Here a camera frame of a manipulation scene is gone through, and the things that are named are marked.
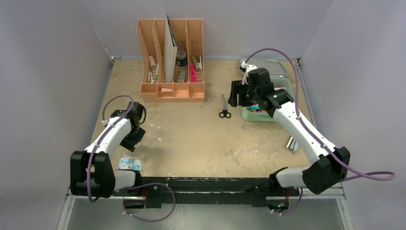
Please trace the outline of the blue cotton swab bag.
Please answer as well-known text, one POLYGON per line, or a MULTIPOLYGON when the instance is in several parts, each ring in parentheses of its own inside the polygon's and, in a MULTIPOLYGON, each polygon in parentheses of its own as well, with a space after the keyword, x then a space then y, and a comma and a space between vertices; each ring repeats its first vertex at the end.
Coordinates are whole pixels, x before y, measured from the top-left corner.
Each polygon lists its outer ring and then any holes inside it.
POLYGON ((252 113, 261 113, 261 112, 262 112, 261 108, 260 108, 258 105, 252 105, 252 106, 250 106, 250 107, 249 107, 249 110, 250 110, 252 113))

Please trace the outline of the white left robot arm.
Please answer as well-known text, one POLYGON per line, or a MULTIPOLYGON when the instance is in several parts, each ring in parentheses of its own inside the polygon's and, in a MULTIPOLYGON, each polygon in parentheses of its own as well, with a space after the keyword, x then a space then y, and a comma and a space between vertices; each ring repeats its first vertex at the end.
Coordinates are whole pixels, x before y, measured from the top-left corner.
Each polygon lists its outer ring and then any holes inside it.
POLYGON ((124 169, 114 171, 111 156, 119 146, 134 152, 145 130, 141 128, 146 117, 145 107, 129 102, 127 110, 115 110, 103 132, 82 151, 70 157, 70 191, 76 196, 87 196, 92 202, 97 198, 109 198, 124 189, 129 195, 142 192, 143 183, 138 180, 139 171, 124 169))

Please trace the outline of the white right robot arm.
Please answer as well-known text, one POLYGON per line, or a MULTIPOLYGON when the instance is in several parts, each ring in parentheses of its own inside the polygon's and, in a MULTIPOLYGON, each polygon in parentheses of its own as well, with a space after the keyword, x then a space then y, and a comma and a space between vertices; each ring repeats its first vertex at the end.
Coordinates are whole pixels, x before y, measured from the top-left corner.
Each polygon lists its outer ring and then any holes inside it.
POLYGON ((291 134, 310 162, 309 167, 285 167, 271 173, 269 189, 273 194, 280 195, 288 187, 306 187, 318 195, 346 178, 347 169, 334 158, 348 164, 349 150, 324 138, 296 110, 294 98, 285 89, 274 88, 267 69, 248 65, 244 78, 232 81, 228 103, 232 107, 259 105, 291 134))

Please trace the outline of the mint green case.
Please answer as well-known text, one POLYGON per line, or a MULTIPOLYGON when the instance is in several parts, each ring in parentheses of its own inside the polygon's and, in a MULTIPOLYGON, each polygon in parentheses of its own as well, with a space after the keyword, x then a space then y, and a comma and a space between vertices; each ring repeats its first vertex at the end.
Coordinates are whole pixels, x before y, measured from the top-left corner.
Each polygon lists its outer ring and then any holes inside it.
MULTIPOLYGON (((240 67, 240 72, 244 75, 243 79, 245 79, 246 76, 245 67, 248 67, 248 70, 252 70, 254 67, 265 68, 270 74, 270 80, 274 84, 275 89, 284 89, 294 98, 294 91, 291 82, 287 79, 287 70, 280 61, 275 59, 251 58, 248 63, 245 63, 245 59, 242 58, 239 60, 238 65, 240 67)), ((246 121, 276 123, 276 120, 271 118, 266 112, 252 113, 249 110, 249 107, 250 106, 241 108, 242 117, 246 121)))

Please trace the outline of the pink item in organizer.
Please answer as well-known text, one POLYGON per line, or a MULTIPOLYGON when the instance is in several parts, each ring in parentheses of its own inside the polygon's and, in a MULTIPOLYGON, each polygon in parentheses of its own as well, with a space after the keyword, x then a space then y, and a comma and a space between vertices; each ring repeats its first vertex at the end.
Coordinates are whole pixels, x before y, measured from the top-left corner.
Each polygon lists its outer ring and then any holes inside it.
POLYGON ((191 82, 197 82, 196 67, 193 63, 189 64, 189 72, 191 75, 191 82))

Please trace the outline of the grey stapler in organizer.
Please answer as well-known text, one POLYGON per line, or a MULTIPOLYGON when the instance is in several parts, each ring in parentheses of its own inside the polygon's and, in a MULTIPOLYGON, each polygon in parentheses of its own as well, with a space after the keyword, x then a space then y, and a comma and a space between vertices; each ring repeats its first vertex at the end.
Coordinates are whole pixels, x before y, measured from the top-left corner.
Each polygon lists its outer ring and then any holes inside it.
POLYGON ((196 71, 201 71, 203 69, 203 64, 202 64, 202 56, 192 56, 192 62, 195 66, 196 71))

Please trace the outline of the peach desk organizer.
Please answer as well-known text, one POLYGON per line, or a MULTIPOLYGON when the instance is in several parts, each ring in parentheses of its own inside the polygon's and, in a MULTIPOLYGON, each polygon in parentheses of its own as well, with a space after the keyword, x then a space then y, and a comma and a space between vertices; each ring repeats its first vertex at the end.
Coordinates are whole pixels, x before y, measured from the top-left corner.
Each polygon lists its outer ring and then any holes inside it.
POLYGON ((146 103, 203 102, 202 19, 143 19, 136 27, 146 103))

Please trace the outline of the clear bag blue packets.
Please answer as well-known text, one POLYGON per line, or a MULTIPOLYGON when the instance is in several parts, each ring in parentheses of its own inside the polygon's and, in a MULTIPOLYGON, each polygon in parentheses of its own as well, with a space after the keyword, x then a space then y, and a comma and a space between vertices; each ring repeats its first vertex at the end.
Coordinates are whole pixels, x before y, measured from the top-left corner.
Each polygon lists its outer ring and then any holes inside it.
POLYGON ((118 170, 142 171, 144 161, 145 156, 124 155, 119 160, 118 170))

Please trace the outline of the pink tube in organizer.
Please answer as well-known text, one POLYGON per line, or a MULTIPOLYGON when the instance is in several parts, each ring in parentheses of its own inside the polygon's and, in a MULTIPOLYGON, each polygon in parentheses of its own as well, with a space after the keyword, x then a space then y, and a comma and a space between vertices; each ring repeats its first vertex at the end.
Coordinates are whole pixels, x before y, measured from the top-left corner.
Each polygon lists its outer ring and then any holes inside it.
POLYGON ((157 66, 153 56, 149 56, 149 63, 151 68, 155 68, 157 66))

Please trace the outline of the small grey box organizer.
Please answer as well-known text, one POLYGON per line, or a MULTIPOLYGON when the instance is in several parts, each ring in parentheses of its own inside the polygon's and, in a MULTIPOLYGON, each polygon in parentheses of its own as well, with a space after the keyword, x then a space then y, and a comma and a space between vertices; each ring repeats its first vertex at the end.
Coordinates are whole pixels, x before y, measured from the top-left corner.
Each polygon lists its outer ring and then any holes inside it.
POLYGON ((185 82, 188 73, 186 69, 181 69, 178 73, 177 82, 185 82))

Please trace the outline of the dark round jar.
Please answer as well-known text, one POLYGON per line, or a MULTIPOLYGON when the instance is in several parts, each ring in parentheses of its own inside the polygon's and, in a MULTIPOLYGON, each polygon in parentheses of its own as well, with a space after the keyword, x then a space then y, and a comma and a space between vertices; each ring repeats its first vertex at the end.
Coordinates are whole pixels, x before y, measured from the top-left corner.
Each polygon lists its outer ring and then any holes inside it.
POLYGON ((180 67, 186 66, 188 63, 187 52, 185 50, 178 50, 176 54, 176 64, 180 67))

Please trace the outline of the white board in organizer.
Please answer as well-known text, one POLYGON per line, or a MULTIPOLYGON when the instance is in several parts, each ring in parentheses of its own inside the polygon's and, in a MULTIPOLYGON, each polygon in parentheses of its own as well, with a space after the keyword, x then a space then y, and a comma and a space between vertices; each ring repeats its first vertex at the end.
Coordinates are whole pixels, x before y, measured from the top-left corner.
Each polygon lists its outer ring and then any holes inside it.
POLYGON ((177 50, 177 42, 169 21, 169 17, 166 15, 164 35, 164 73, 166 83, 173 82, 177 50))

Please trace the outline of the black handled scissors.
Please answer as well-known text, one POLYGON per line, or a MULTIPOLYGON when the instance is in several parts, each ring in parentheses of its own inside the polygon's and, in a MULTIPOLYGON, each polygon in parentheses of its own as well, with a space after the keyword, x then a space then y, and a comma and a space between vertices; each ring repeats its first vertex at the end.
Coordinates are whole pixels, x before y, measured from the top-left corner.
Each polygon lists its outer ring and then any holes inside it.
POLYGON ((230 118, 231 113, 228 112, 227 101, 226 101, 225 96, 223 94, 221 95, 221 99, 222 99, 222 103, 223 103, 223 108, 222 108, 222 111, 219 112, 218 115, 219 115, 220 118, 230 118))

